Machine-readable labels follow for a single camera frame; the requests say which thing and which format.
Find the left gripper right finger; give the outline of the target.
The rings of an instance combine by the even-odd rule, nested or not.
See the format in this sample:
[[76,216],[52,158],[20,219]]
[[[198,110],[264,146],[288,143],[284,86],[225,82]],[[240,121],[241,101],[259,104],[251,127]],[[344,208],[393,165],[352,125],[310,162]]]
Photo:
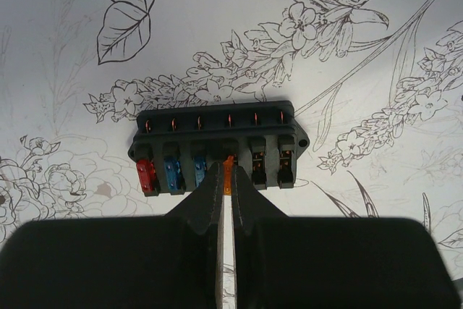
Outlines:
[[231,171],[231,208],[234,223],[234,254],[238,308],[264,308],[260,299],[251,234],[258,219],[280,219],[287,215],[256,190],[241,166]]

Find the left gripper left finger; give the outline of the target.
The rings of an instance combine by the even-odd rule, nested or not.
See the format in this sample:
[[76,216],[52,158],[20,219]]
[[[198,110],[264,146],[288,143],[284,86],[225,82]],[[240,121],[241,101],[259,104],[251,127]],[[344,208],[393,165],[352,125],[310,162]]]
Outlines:
[[224,165],[216,162],[205,178],[165,217],[185,225],[175,308],[216,308],[220,278],[219,227],[224,193]]

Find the black fuse box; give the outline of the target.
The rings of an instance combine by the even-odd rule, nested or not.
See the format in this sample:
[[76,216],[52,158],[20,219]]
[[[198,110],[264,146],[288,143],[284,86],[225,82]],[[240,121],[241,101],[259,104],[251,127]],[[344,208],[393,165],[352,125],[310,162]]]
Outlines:
[[[207,170],[234,156],[234,164],[246,171],[257,190],[292,188],[297,160],[310,145],[290,101],[147,110],[139,113],[136,123],[128,156],[135,164],[152,161],[157,180],[150,196],[192,192],[195,156],[205,157]],[[163,164],[167,156],[180,162],[181,190],[168,188]]]

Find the orange blade fuse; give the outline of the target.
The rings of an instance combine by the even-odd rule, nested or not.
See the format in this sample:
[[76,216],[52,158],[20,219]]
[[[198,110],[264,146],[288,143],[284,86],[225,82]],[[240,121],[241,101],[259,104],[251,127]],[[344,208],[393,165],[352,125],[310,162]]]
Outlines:
[[232,170],[234,167],[234,156],[228,156],[224,166],[224,195],[232,194]]

